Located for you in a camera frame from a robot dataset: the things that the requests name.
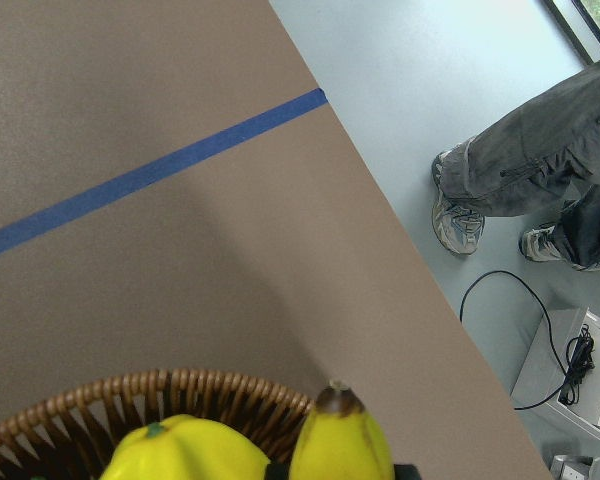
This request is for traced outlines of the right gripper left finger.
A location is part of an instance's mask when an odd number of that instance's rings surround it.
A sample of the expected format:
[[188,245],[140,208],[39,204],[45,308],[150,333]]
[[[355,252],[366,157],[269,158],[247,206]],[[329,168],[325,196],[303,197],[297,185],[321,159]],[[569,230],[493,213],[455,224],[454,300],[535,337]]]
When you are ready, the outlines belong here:
[[270,463],[266,466],[265,480],[288,480],[290,465],[288,463]]

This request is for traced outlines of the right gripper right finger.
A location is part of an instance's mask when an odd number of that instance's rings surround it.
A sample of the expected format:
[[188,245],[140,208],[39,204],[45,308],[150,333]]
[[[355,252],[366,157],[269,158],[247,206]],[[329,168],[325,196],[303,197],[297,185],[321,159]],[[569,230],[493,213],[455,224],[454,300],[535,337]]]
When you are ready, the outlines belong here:
[[419,480],[419,470],[413,464],[395,464],[394,475],[396,480]]

